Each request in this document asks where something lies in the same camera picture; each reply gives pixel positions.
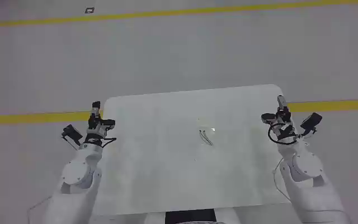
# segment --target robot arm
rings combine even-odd
[[[323,170],[320,159],[306,149],[304,136],[316,132],[315,126],[322,117],[313,113],[301,127],[303,134],[296,134],[291,112],[283,96],[277,98],[276,114],[263,114],[261,119],[269,124],[268,137],[278,145],[282,162],[280,171],[286,190],[302,223],[350,223],[340,197]],[[273,131],[277,141],[271,137]]]
[[[62,137],[65,140],[66,137],[71,138],[79,145],[79,149],[75,158],[68,162],[62,171],[60,182],[44,216],[45,224],[88,223],[102,176],[97,167],[102,158],[102,150],[106,146],[102,146],[102,141],[115,140],[105,138],[107,131],[114,126],[114,120],[101,119],[100,102],[94,102],[88,120],[87,136],[82,144],[78,141],[82,138],[81,134],[71,125],[64,129]]]

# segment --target cable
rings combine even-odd
[[[103,140],[110,140],[109,142],[106,142],[106,144],[104,144],[102,146],[102,148],[105,148],[109,143],[114,142],[115,140],[117,140],[117,138],[104,138]]]
[[[284,124],[284,123],[276,123],[276,124],[274,124],[274,125],[271,125],[270,128],[268,129],[267,135],[268,135],[268,138],[269,138],[271,141],[275,142],[276,144],[284,144],[284,145],[287,145],[287,146],[289,146],[289,145],[294,144],[294,143],[297,142],[297,140],[293,140],[292,142],[279,142],[279,141],[276,141],[276,140],[272,139],[272,137],[271,137],[271,131],[272,131],[272,129],[273,129],[275,126],[278,126],[278,125],[285,125],[285,124]]]
[[[208,145],[212,146],[212,142],[206,137],[206,135],[203,135],[203,132],[199,130],[200,138]]]
[[[282,190],[279,189],[279,187],[277,186],[277,183],[276,183],[276,178],[275,178],[276,170],[277,170],[277,168],[280,166],[280,163],[282,162],[283,159],[284,159],[284,158],[282,157],[282,158],[280,159],[279,163],[277,164],[277,166],[275,167],[275,169],[272,171],[272,173],[274,174],[274,183],[275,183],[276,189],[277,189],[283,196],[285,196],[285,198],[286,198],[288,201],[290,201],[290,202],[292,203],[291,199],[290,199]],[[347,212],[343,211],[343,210],[339,210],[339,209],[309,210],[309,209],[304,209],[304,208],[299,208],[299,207],[297,207],[297,208],[300,209],[300,210],[306,211],[306,212],[341,212],[341,213],[343,213],[343,214],[348,218],[349,223],[350,223],[350,224],[353,224],[350,215],[349,215]]]
[[[206,136],[205,130],[204,130],[202,133],[204,134],[204,137],[206,138],[206,140],[208,140],[209,143],[210,143],[211,145],[213,145],[213,143],[212,143],[212,142],[209,140],[209,138]]]
[[[206,144],[210,145],[210,143],[207,142],[206,138],[204,138],[204,137],[201,135],[201,133],[200,133],[200,138],[201,138],[201,140],[203,140]]]
[[[26,217],[27,217],[27,224],[30,224],[30,212],[32,209],[36,208],[37,206],[41,205],[42,203],[46,202],[48,199],[52,198],[52,196],[48,196],[47,198],[43,199],[41,202],[38,202],[34,206],[28,208],[26,210]]]
[[[74,148],[74,150],[77,151],[77,149],[65,138],[65,137],[61,137],[63,140],[65,140],[70,146],[72,146],[72,148]]]

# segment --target yellow floor line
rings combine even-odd
[[[122,20],[128,18],[153,17],[153,16],[179,16],[192,14],[206,14],[219,12],[240,12],[240,11],[257,11],[257,10],[279,10],[287,8],[319,7],[337,4],[358,4],[358,0],[321,0],[309,2],[286,2],[274,4],[258,4],[253,6],[228,6],[214,8],[194,8],[188,10],[169,10],[153,12],[136,12],[115,15],[94,15],[71,18],[45,18],[39,20],[17,20],[17,21],[0,21],[0,26],[25,26],[41,24],[61,24],[65,22],[94,22],[101,20]]]
[[[358,100],[320,101],[320,102],[291,102],[291,112],[322,112],[358,110]],[[87,121],[89,111],[44,113],[44,114],[14,114],[0,115],[0,125],[81,122]]]

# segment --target floor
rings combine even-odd
[[[0,20],[274,4],[225,0],[3,1]],[[112,96],[273,83],[290,102],[357,100],[358,6],[0,25],[0,114],[83,111]],[[356,116],[322,112],[313,152],[358,222]],[[300,123],[308,113],[294,113]],[[86,122],[71,122],[84,132]],[[28,208],[51,195],[74,151],[59,138],[68,123],[0,125],[0,222],[26,223]],[[32,209],[39,223],[45,203]],[[287,205],[237,208],[242,223],[299,223]],[[92,217],[91,223],[136,223]]]

